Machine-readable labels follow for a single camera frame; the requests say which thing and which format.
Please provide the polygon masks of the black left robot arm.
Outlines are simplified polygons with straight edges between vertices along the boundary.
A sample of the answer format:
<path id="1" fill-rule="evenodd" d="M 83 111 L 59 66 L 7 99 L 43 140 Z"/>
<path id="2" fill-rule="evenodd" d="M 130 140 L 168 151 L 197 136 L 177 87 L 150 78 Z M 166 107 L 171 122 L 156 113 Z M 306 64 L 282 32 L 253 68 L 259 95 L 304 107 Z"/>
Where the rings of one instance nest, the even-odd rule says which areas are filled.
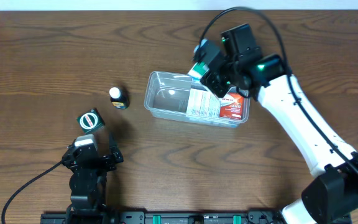
<path id="1" fill-rule="evenodd" d="M 111 154 L 100 156 L 93 143 L 82 146 L 71 144 L 62 161 L 73 172 L 69 181 L 73 208 L 86 213 L 104 211 L 107 172 L 116 169 L 115 157 Z"/>

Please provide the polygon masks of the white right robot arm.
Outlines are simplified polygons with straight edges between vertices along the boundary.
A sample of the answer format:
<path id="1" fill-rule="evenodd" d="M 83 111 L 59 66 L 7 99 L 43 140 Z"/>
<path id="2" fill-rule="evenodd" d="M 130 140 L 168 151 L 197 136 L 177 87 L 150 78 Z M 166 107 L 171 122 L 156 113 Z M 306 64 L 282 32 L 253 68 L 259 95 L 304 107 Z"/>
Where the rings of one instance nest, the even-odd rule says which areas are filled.
<path id="1" fill-rule="evenodd" d="M 203 40 L 187 74 L 154 71 L 145 107 L 156 118 L 236 128 L 259 102 L 300 150 L 313 181 L 281 211 L 285 223 L 350 223 L 358 208 L 358 152 L 325 122 L 279 55 L 253 39 Z"/>

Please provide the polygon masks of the clear plastic container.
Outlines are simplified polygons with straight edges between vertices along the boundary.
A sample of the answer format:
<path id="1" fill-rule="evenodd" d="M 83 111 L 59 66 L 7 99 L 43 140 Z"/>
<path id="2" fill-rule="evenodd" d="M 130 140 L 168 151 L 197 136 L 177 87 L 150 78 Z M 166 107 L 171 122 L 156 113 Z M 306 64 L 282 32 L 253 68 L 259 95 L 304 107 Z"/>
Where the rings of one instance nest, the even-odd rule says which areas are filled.
<path id="1" fill-rule="evenodd" d="M 156 118 L 188 123 L 236 128 L 248 120 L 250 99 L 243 97 L 247 96 L 248 92 L 244 90 L 237 91 L 234 87 L 228 93 L 238 93 L 244 98 L 242 119 L 187 116 L 186 109 L 191 89 L 191 77 L 188 75 L 154 71 L 150 74 L 144 106 Z"/>

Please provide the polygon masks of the white green medicine box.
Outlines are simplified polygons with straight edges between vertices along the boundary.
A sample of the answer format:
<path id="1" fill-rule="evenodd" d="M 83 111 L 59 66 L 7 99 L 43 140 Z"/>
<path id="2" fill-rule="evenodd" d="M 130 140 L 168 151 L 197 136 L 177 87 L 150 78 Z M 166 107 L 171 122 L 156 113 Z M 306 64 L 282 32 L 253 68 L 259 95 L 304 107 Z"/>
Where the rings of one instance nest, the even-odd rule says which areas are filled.
<path id="1" fill-rule="evenodd" d="M 201 79 L 209 72 L 209 68 L 204 62 L 195 63 L 187 75 L 191 77 L 191 87 L 197 90 L 211 92 L 208 87 L 201 83 Z"/>

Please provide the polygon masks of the blue white medicine box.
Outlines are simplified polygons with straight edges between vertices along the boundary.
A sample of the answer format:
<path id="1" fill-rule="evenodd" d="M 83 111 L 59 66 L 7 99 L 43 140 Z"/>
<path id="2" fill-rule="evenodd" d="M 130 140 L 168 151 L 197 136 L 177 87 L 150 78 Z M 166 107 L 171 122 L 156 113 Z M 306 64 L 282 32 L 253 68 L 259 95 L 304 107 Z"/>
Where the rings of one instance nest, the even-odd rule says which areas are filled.
<path id="1" fill-rule="evenodd" d="M 202 118 L 220 117 L 221 103 L 212 93 L 192 88 L 188 99 L 186 115 Z"/>

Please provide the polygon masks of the red medicine box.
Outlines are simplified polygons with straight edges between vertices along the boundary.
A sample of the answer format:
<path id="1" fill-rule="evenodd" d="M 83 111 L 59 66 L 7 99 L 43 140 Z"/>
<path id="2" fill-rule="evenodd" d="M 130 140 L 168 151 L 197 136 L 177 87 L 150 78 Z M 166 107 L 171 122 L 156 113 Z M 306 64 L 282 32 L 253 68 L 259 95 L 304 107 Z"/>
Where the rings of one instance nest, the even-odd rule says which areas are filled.
<path id="1" fill-rule="evenodd" d="M 242 119 L 244 98 L 238 93 L 228 93 L 221 99 L 220 118 Z"/>

